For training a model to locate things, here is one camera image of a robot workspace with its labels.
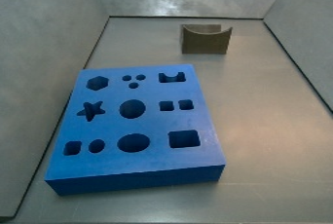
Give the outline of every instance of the circular hole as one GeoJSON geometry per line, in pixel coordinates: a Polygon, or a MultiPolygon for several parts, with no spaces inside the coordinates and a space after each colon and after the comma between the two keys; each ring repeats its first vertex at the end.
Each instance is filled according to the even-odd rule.
{"type": "Polygon", "coordinates": [[[144,75],[144,74],[140,74],[138,76],[137,76],[137,80],[145,80],[146,79],[146,76],[144,75]]]}
{"type": "Polygon", "coordinates": [[[120,113],[126,119],[138,118],[146,111],[146,105],[141,100],[132,99],[120,107],[120,113]]]}
{"type": "Polygon", "coordinates": [[[150,146],[150,138],[145,134],[129,134],[120,139],[120,150],[134,153],[150,146]]]}
{"type": "Polygon", "coordinates": [[[140,87],[140,84],[138,84],[137,82],[133,82],[133,83],[130,83],[129,87],[130,87],[132,89],[136,89],[136,88],[140,87]]]}
{"type": "Polygon", "coordinates": [[[106,142],[101,139],[94,140],[89,145],[89,151],[92,153],[100,153],[105,150],[106,142]]]}
{"type": "Polygon", "coordinates": [[[130,81],[130,80],[132,80],[132,76],[130,76],[130,75],[125,75],[125,76],[122,77],[122,79],[124,79],[125,81],[130,81]]]}

